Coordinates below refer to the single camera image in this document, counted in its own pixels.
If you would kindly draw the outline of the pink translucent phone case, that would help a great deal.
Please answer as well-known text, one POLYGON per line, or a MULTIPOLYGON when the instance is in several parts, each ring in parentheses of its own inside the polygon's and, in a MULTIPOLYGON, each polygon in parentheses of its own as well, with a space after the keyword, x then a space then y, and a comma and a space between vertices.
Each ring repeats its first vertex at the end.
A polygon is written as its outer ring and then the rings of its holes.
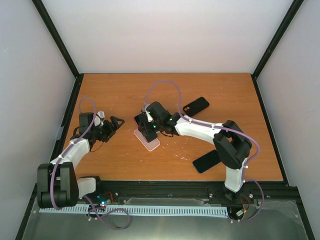
POLYGON ((157 147, 160 146, 160 141, 157 138, 152 140, 151 142, 147 142, 145 137, 142 135, 142 133, 138 129, 135 129, 133 133, 149 152, 152 152, 153 150, 155 150, 157 147))

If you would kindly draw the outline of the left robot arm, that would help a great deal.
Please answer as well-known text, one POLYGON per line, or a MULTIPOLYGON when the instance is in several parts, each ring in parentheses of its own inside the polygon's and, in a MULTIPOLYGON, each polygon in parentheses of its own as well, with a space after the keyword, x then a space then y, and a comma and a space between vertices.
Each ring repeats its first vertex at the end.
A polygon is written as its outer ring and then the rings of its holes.
POLYGON ((103 111, 81 113, 78 119, 79 126, 74 129, 68 146, 37 169, 37 203, 41 209, 73 207, 85 195, 95 202, 103 198, 100 177, 77 179, 75 169, 96 142, 108 142, 125 121, 115 116, 107 120, 103 111))

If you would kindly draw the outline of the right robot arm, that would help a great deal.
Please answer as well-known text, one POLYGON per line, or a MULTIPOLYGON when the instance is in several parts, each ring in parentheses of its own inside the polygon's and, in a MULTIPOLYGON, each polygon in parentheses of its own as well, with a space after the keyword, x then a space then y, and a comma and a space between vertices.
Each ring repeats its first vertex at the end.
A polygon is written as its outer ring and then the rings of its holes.
POLYGON ((158 101, 146 105, 134 120, 148 143, 162 133, 168 137, 192 137, 214 145, 219 161, 226 167, 225 188, 237 193, 245 183, 245 163, 252 143, 234 121, 212 123, 180 112, 170 114, 158 101))

